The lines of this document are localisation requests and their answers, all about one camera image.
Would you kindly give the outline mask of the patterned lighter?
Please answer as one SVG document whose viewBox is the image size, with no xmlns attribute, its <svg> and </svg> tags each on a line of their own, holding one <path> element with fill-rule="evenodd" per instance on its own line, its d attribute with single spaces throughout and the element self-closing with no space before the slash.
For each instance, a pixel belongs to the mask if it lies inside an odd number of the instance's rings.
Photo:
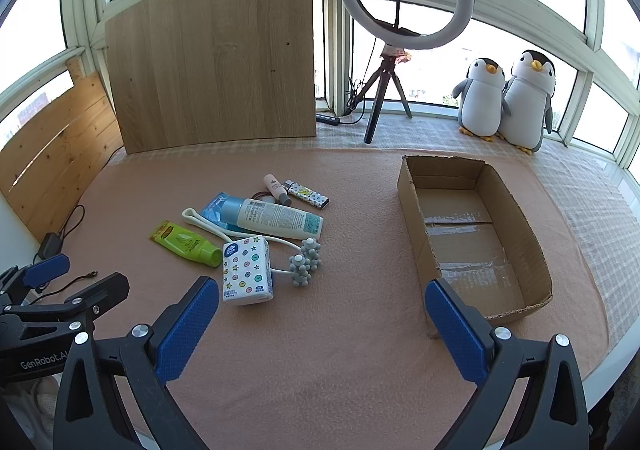
<svg viewBox="0 0 640 450">
<path fill-rule="evenodd" d="M 286 180 L 283 188 L 285 188 L 289 196 L 318 208 L 318 210 L 323 210 L 330 202 L 327 196 L 292 180 Z"/>
</svg>

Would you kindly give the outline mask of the small plush penguin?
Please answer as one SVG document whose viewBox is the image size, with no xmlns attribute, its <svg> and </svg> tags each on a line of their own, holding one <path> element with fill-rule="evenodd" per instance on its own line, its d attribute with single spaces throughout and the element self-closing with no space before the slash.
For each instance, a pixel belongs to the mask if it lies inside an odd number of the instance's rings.
<svg viewBox="0 0 640 450">
<path fill-rule="evenodd" d="M 494 140 L 503 115 L 511 115 L 503 97 L 505 87 L 506 76 L 494 60 L 480 57 L 470 64 L 465 79 L 452 90 L 452 96 L 460 98 L 458 124 L 462 134 Z"/>
</svg>

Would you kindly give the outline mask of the black tripod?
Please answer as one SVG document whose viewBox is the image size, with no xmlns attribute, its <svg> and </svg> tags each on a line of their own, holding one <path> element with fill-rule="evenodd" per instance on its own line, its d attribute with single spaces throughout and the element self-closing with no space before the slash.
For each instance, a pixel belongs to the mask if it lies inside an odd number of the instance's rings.
<svg viewBox="0 0 640 450">
<path fill-rule="evenodd" d="M 369 89 L 373 85 L 376 85 L 375 98 L 373 99 L 370 118 L 363 138 L 365 144 L 370 144 L 373 140 L 376 126 L 378 126 L 378 119 L 382 113 L 387 88 L 390 86 L 390 83 L 393 83 L 398 92 L 400 103 L 404 108 L 407 118 L 413 118 L 404 88 L 402 88 L 399 77 L 396 74 L 397 57 L 391 54 L 381 54 L 381 58 L 381 64 L 378 69 L 373 72 L 359 90 L 353 89 L 349 94 L 343 113 L 343 115 L 346 116 L 354 112 L 356 107 L 366 100 Z"/>
</svg>

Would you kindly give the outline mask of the small pink bottle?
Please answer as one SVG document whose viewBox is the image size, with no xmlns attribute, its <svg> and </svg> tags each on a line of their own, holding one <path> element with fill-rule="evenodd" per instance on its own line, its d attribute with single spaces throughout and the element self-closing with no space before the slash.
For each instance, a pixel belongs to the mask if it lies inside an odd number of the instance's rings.
<svg viewBox="0 0 640 450">
<path fill-rule="evenodd" d="M 278 181 L 277 178 L 273 176 L 273 174 L 267 174 L 264 177 L 264 184 L 267 190 L 273 196 L 274 202 L 283 206 L 290 206 L 292 204 L 292 200 L 288 196 L 288 192 L 282 186 L 280 181 Z"/>
</svg>

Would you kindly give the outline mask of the plaid bed sheet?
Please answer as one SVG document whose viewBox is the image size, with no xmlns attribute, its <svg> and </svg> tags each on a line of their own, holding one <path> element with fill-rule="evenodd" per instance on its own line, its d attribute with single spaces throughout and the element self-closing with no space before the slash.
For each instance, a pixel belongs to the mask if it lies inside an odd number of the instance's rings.
<svg viewBox="0 0 640 450">
<path fill-rule="evenodd" d="M 589 153 L 544 140 L 532 156 L 510 144 L 458 133 L 446 118 L 383 118 L 371 148 L 429 150 L 518 160 L 538 177 L 582 250 L 604 305 L 611 347 L 639 317 L 639 221 L 620 190 Z"/>
</svg>

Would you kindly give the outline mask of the pine wood headboard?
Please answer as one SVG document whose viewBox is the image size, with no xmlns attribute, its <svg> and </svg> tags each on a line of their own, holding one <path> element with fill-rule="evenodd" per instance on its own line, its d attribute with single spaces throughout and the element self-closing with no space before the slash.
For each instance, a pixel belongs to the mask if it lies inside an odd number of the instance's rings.
<svg viewBox="0 0 640 450">
<path fill-rule="evenodd" d="M 22 127 L 1 150 L 1 194 L 37 241 L 58 231 L 108 160 L 122 147 L 98 72 L 65 63 L 73 87 Z"/>
</svg>

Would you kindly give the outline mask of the large wooden board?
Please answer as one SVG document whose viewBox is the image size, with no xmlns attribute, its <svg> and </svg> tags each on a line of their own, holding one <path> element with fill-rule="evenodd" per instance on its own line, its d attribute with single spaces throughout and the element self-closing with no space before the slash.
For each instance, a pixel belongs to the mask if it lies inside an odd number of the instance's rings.
<svg viewBox="0 0 640 450">
<path fill-rule="evenodd" d="M 105 46 L 130 153 L 316 133 L 312 0 L 142 0 Z"/>
</svg>

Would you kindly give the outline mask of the blue sachet packet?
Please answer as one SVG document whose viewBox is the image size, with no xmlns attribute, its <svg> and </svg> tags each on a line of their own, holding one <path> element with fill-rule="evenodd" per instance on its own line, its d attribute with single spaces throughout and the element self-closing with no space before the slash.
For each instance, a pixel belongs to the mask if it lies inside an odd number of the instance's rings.
<svg viewBox="0 0 640 450">
<path fill-rule="evenodd" d="M 233 224 L 225 222 L 221 217 L 221 209 L 224 203 L 228 200 L 228 194 L 219 192 L 207 205 L 201 210 L 200 215 L 205 219 L 212 222 L 217 227 L 236 231 L 236 227 Z"/>
</svg>

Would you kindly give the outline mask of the white lotion bottle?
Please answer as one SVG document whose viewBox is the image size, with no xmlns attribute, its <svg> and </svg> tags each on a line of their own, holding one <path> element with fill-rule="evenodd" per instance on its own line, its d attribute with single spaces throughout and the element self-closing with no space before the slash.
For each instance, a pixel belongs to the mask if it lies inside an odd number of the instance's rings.
<svg viewBox="0 0 640 450">
<path fill-rule="evenodd" d="M 223 222 L 244 230 L 304 240 L 321 236 L 323 218 L 297 208 L 229 196 L 220 209 Z"/>
</svg>

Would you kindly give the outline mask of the patterned tissue pack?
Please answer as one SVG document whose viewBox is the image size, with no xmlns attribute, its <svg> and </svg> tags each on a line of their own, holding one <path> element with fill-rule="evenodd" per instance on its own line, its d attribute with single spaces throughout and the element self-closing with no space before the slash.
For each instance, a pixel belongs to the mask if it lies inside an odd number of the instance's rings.
<svg viewBox="0 0 640 450">
<path fill-rule="evenodd" d="M 232 306 L 254 305 L 273 299 L 268 241 L 251 236 L 224 244 L 222 299 Z"/>
</svg>

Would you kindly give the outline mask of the large plush penguin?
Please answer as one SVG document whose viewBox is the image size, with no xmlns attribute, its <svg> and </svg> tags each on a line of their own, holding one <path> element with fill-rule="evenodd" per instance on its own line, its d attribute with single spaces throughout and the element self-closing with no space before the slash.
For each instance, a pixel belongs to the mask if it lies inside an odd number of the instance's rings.
<svg viewBox="0 0 640 450">
<path fill-rule="evenodd" d="M 555 79 L 555 67 L 545 54 L 533 49 L 520 54 L 502 91 L 506 108 L 500 138 L 528 155 L 540 149 L 544 132 L 552 132 Z"/>
</svg>

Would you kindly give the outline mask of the cardboard box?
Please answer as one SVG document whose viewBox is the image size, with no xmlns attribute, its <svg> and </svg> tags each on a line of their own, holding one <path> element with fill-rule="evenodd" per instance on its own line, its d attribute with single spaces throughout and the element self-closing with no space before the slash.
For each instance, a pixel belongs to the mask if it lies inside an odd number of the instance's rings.
<svg viewBox="0 0 640 450">
<path fill-rule="evenodd" d="M 422 292 L 442 278 L 493 326 L 552 301 L 542 247 L 495 165 L 405 155 L 397 190 Z"/>
</svg>

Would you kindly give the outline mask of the black power adapter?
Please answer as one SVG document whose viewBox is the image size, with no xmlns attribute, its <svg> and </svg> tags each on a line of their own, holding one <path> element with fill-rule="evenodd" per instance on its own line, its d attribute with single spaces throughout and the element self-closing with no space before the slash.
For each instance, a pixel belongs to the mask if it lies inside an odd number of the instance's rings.
<svg viewBox="0 0 640 450">
<path fill-rule="evenodd" d="M 56 232 L 47 232 L 40 244 L 37 256 L 45 260 L 61 253 L 63 239 Z"/>
</svg>

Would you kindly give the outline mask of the white roller massager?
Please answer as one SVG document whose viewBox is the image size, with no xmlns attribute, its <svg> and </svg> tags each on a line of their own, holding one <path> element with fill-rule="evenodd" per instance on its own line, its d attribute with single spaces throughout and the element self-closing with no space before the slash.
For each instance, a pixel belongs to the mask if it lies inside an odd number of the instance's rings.
<svg viewBox="0 0 640 450">
<path fill-rule="evenodd" d="M 201 214 L 198 214 L 198 212 L 191 207 L 183 210 L 181 216 L 188 224 L 209 233 L 213 233 L 214 236 L 218 236 L 218 238 L 221 238 L 226 242 L 245 240 L 254 238 L 254 236 L 262 236 L 268 242 L 282 244 L 287 248 L 292 248 L 295 254 L 288 260 L 288 269 L 281 270 L 272 268 L 271 272 L 273 274 L 280 274 L 280 276 L 290 277 L 295 286 L 301 286 L 302 288 L 307 286 L 314 276 L 314 272 L 321 266 L 321 244 L 317 240 L 309 238 L 300 242 L 299 245 L 296 245 L 293 242 L 277 238 L 276 236 L 228 230 L 217 226 Z"/>
</svg>

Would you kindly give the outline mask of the green tube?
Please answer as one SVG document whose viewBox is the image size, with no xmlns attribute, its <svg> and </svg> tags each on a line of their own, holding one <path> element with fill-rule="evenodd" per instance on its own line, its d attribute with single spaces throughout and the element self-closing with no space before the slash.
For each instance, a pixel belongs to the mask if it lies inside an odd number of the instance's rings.
<svg viewBox="0 0 640 450">
<path fill-rule="evenodd" d="M 217 268 L 222 263 L 222 251 L 199 234 L 165 220 L 151 233 L 150 239 L 190 262 Z"/>
</svg>

